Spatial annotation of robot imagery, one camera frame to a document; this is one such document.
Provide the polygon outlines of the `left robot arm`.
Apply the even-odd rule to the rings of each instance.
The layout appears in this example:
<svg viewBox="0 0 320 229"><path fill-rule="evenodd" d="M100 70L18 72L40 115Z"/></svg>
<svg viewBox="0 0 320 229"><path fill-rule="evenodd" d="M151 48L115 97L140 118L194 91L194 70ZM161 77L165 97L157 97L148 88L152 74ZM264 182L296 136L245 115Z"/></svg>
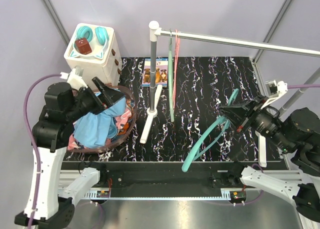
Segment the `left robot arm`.
<svg viewBox="0 0 320 229"><path fill-rule="evenodd" d="M100 95L95 95L83 82L79 88L71 81L50 85L44 94L45 105L33 127L27 112L23 113L34 164L29 199L25 209L15 216L16 225L28 229L32 226L63 229L70 224L76 205L87 191L111 183L106 166L92 162L63 193L58 193L62 162L74 132L74 122L88 113L97 115L125 98L121 91L107 86L98 77L92 81Z"/></svg>

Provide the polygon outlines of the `teal plastic hanger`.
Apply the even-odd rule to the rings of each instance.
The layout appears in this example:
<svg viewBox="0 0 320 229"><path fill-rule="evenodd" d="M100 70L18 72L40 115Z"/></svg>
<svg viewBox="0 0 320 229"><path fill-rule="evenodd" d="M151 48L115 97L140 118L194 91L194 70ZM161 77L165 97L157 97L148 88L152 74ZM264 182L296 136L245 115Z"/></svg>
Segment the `teal plastic hanger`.
<svg viewBox="0 0 320 229"><path fill-rule="evenodd" d="M181 112L180 128L176 132L179 143L181 171L186 173L191 163L201 158L218 142L229 128L230 121L218 112L221 104L218 89L213 94L197 96L189 102L190 108Z"/></svg>

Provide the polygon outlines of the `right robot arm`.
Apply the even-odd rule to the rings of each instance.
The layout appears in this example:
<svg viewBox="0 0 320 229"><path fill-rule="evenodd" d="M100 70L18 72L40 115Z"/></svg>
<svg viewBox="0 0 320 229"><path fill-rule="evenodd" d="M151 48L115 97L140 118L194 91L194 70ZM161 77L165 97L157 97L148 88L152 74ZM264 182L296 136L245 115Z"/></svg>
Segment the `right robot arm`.
<svg viewBox="0 0 320 229"><path fill-rule="evenodd" d="M276 146L283 155L311 179L310 183L293 183L278 179L239 161L228 171L232 187L254 187L293 205L305 218L320 221L320 118L309 108L294 110L285 121L272 106L264 106L268 97L259 95L252 101L220 106L219 111L238 132L253 129Z"/></svg>

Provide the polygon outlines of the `pink wire hanger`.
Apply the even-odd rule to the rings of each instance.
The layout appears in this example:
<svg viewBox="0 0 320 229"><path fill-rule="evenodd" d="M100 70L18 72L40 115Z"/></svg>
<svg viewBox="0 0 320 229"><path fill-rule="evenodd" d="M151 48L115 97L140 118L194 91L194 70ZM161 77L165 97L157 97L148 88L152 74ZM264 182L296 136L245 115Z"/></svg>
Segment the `pink wire hanger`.
<svg viewBox="0 0 320 229"><path fill-rule="evenodd" d="M178 59L180 52L180 38L178 35L179 31L175 30L175 51L174 51L174 78L173 78L173 108L176 105L176 89L177 89L177 69L178 69Z"/></svg>

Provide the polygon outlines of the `mint green hanger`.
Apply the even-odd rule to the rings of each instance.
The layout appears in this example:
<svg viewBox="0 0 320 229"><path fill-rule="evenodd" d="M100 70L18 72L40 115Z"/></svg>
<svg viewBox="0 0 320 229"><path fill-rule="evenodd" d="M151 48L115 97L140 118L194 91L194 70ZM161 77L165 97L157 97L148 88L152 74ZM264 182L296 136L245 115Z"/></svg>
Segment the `mint green hanger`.
<svg viewBox="0 0 320 229"><path fill-rule="evenodd" d="M174 102L173 102L173 53L172 53L172 33L169 37L168 45L168 95L169 95L169 112L170 121L174 122Z"/></svg>

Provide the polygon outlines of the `light blue shorts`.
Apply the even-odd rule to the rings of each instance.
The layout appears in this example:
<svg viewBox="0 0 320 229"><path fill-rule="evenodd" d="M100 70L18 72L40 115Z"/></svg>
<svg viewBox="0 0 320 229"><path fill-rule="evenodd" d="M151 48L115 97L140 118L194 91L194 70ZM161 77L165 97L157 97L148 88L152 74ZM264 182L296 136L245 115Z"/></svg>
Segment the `light blue shorts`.
<svg viewBox="0 0 320 229"><path fill-rule="evenodd" d="M73 138L82 146L95 149L103 147L107 139L114 138L118 133L115 117L124 114L126 97L99 114L88 114L78 119L74 125Z"/></svg>

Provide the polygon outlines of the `pink patterned shorts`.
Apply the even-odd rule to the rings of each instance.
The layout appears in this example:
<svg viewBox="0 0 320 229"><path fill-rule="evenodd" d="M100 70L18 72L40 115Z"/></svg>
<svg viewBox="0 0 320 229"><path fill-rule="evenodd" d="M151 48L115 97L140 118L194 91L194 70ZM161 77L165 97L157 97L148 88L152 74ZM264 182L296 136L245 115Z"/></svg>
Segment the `pink patterned shorts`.
<svg viewBox="0 0 320 229"><path fill-rule="evenodd" d="M129 106L127 105L127 100L125 99L125 103L126 103L126 109L123 115L121 116L117 116L115 117L115 125L117 126L117 135L119 132L119 129L122 129L124 127L124 125L128 122L129 118L132 116L132 111L129 109ZM106 140L106 143L111 141L113 138L108 138ZM67 149L69 151L75 150L75 149L89 149L88 147L85 147L83 145L81 145L79 142L77 142L74 137L73 134L69 137L69 142L68 142L68 146Z"/></svg>

